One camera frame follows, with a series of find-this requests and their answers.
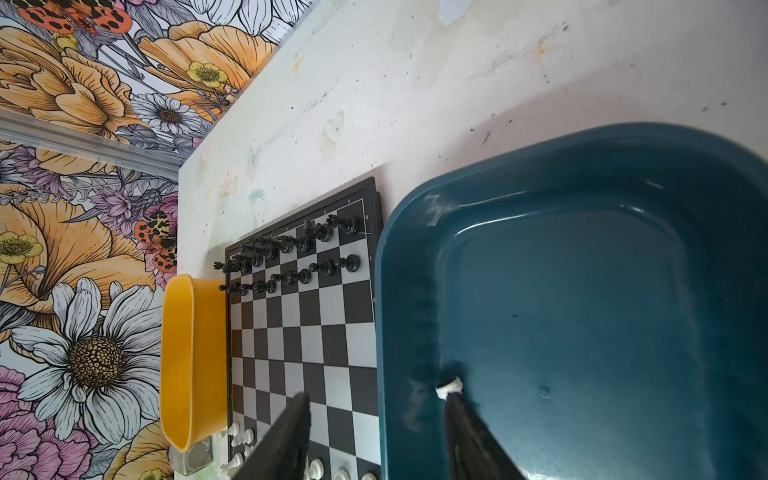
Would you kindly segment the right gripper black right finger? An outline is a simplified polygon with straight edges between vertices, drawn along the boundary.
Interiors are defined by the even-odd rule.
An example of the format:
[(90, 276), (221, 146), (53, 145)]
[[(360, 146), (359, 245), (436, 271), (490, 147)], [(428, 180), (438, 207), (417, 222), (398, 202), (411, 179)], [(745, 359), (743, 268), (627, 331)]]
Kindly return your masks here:
[(462, 394), (447, 395), (443, 421), (452, 479), (524, 479)]

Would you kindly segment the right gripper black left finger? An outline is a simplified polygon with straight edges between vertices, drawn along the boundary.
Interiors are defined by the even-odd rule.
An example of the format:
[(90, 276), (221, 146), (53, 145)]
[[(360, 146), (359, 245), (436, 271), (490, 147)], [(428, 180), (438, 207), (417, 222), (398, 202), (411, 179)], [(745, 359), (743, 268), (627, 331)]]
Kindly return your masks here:
[(234, 480), (301, 480), (304, 478), (311, 428), (309, 395), (296, 394), (258, 442)]

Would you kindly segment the white chess piece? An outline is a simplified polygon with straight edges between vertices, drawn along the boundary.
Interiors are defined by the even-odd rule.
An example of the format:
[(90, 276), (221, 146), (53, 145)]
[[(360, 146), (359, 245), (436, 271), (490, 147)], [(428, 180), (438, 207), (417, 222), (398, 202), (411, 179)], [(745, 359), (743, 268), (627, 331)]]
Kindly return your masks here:
[(464, 384), (461, 378), (454, 376), (438, 384), (435, 388), (435, 392), (440, 400), (446, 401), (451, 394), (462, 394), (463, 389)]

